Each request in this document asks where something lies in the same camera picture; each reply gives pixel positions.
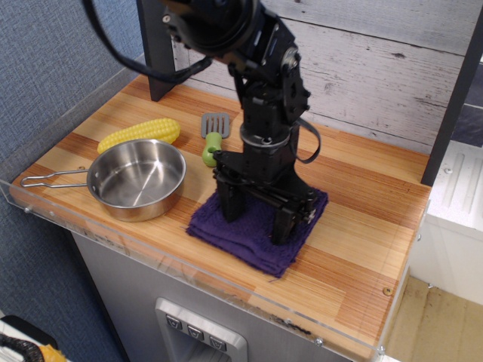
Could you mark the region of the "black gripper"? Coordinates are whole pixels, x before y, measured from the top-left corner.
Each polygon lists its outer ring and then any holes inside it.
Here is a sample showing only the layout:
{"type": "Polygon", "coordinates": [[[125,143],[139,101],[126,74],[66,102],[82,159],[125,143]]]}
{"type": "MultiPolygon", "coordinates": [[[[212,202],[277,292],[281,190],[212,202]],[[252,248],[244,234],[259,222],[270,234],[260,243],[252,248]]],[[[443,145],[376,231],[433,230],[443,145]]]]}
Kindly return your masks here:
{"type": "Polygon", "coordinates": [[[241,127],[243,152],[214,153],[217,161],[214,173],[223,217],[227,222],[236,221],[245,212],[244,193],[252,194],[278,209],[272,244],[290,243],[294,235],[306,231],[315,218],[315,192],[294,169],[296,161],[308,164],[317,158],[316,153],[307,159],[297,155],[301,127],[317,134],[311,124],[284,126],[275,137],[254,135],[241,127]]]}

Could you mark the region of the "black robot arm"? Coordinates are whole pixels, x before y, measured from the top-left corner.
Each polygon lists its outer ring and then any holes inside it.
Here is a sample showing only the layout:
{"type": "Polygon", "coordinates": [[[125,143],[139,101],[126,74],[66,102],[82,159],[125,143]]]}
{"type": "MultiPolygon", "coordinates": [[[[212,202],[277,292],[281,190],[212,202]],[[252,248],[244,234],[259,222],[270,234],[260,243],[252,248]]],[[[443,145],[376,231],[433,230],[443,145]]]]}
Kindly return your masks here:
{"type": "Polygon", "coordinates": [[[250,194],[275,208],[272,242],[311,222],[315,191],[298,177],[297,147],[309,124],[310,93],[300,74],[295,37],[259,1],[168,1],[164,22],[187,48],[226,64],[243,110],[242,152],[214,152],[223,216],[237,220],[250,194]]]}

